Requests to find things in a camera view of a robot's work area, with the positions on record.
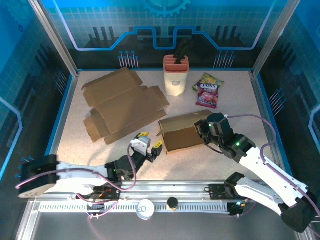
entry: glass panel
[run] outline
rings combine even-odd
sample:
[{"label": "glass panel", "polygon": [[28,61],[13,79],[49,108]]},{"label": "glass panel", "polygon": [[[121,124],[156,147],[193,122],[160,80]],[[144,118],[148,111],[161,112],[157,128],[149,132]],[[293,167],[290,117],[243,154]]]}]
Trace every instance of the glass panel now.
[{"label": "glass panel", "polygon": [[43,0],[80,69],[252,68],[287,0]]},{"label": "glass panel", "polygon": [[44,156],[70,74],[28,1],[1,3],[0,232],[15,239],[27,201],[19,166]]},{"label": "glass panel", "polygon": [[261,71],[292,173],[306,184],[320,174],[319,16],[317,0],[302,0]]}]

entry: white tabletop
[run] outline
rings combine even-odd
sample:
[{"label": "white tabletop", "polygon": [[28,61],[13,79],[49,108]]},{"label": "white tabletop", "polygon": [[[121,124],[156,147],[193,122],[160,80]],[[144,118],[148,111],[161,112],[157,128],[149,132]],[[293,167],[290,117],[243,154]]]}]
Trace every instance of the white tabletop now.
[{"label": "white tabletop", "polygon": [[[107,75],[110,72],[81,72],[75,89],[74,97],[67,116],[60,145],[57,151],[60,161],[98,166],[118,160],[126,154],[129,142],[140,132],[149,132],[151,146],[161,137],[156,137],[160,131],[158,121],[132,133],[123,139],[106,145],[103,138],[93,143],[89,137],[84,119],[90,115],[88,106],[81,90],[85,83]],[[159,86],[165,93],[163,71],[138,71],[143,85]],[[195,105],[197,93],[192,86],[201,79],[204,71],[191,71],[187,77],[186,89],[181,96],[167,96],[170,106],[165,108],[171,118],[183,114],[208,109],[214,113],[228,115],[256,114],[260,115],[255,93],[247,71],[207,71],[214,77],[224,81],[219,89],[216,109]],[[263,123],[253,117],[233,118],[229,120],[233,131],[246,135],[257,147],[267,142]],[[271,159],[271,151],[267,147],[265,154]],[[138,172],[138,180],[225,180],[234,172],[245,174],[252,179],[258,177],[221,154],[217,154],[204,145],[177,153],[166,155],[162,152],[154,163],[146,162]]]}]

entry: flattened cardboard box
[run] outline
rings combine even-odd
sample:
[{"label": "flattened cardboard box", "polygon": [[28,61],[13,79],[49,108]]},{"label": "flattened cardboard box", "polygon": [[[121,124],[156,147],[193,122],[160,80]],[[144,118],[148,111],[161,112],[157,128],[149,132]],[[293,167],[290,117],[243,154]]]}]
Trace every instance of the flattened cardboard box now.
[{"label": "flattened cardboard box", "polygon": [[199,120],[207,119],[211,114],[211,111],[203,110],[160,120],[159,125],[161,131],[157,137],[160,135],[163,136],[166,154],[179,152],[203,144],[204,141],[199,137],[195,123]]},{"label": "flattened cardboard box", "polygon": [[162,108],[169,102],[160,88],[140,86],[134,71],[122,68],[93,82],[82,88],[88,105],[95,106],[84,121],[93,142],[105,137],[111,144],[167,115]]}]

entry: colorful package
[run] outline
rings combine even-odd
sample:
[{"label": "colorful package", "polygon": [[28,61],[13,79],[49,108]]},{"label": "colorful package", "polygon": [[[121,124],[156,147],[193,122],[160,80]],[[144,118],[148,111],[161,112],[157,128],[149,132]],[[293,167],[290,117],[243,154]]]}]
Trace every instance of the colorful package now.
[{"label": "colorful package", "polygon": [[[211,76],[208,73],[204,73],[203,77],[200,79],[198,83],[202,84],[215,84],[220,88],[222,84],[224,84],[224,81],[220,81],[219,79],[215,78],[214,76]],[[196,92],[198,91],[198,85],[197,83],[193,86],[193,90]]]},{"label": "colorful package", "polygon": [[218,104],[218,85],[198,82],[197,89],[198,101],[196,105],[216,109]]}]

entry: knife block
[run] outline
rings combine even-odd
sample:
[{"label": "knife block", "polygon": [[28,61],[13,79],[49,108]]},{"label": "knife block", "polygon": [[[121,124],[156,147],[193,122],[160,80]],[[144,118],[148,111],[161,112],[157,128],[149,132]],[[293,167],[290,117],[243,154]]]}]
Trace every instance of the knife block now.
[{"label": "knife block", "polygon": [[181,64],[175,64],[174,55],[166,55],[163,59],[164,85],[167,96],[179,96],[186,89],[187,76],[189,72],[189,59],[181,60]]}]

